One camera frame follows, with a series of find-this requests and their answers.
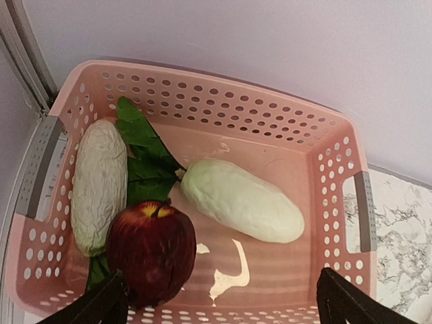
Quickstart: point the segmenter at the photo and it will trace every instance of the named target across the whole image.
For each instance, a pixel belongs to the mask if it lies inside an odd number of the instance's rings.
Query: white marble countertop
[[[432,190],[370,170],[377,220],[377,300],[419,324],[432,324]],[[354,184],[344,186],[348,250],[358,252]],[[24,323],[41,319],[25,314]]]

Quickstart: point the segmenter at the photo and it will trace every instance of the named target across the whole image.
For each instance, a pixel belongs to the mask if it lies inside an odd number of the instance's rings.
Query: apple
[[[144,201],[118,213],[107,235],[110,271],[122,271],[128,302],[156,307],[174,298],[195,264],[195,229],[170,201]]]

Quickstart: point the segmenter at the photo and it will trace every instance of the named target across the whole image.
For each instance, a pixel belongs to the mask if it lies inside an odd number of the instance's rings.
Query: pale green vegetable
[[[304,231],[300,209],[279,188],[232,163],[197,161],[181,188],[201,213],[258,240],[288,243]]]
[[[107,120],[90,125],[76,159],[71,225],[83,255],[105,251],[111,220],[126,207],[128,154],[115,126]]]

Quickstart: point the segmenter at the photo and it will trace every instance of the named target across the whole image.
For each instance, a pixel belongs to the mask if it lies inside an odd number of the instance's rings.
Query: basket
[[[7,253],[6,282],[27,311],[50,315],[84,291],[88,259],[76,248],[70,199],[76,153],[87,127],[115,119],[120,96],[133,100],[183,165],[217,157],[281,188],[304,215],[303,235],[268,244],[194,210],[179,188],[173,205],[190,216],[198,255],[171,302],[130,310],[129,323],[319,323],[316,284],[325,266],[375,295],[373,201],[365,155],[342,114],[274,90],[167,67],[89,61],[66,80],[38,130],[20,191]],[[35,209],[55,141],[68,141],[49,216]],[[346,248],[342,184],[356,182],[362,252]]]

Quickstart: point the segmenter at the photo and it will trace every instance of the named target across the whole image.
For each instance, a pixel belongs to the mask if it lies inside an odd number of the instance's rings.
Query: basket handle
[[[30,144],[30,159],[18,194],[16,213],[36,218],[48,166],[62,131],[63,123],[58,117],[45,117],[38,125]]]
[[[369,172],[360,171],[354,175],[356,186],[358,221],[360,225],[360,251],[377,250],[377,230],[373,211],[373,195]]]

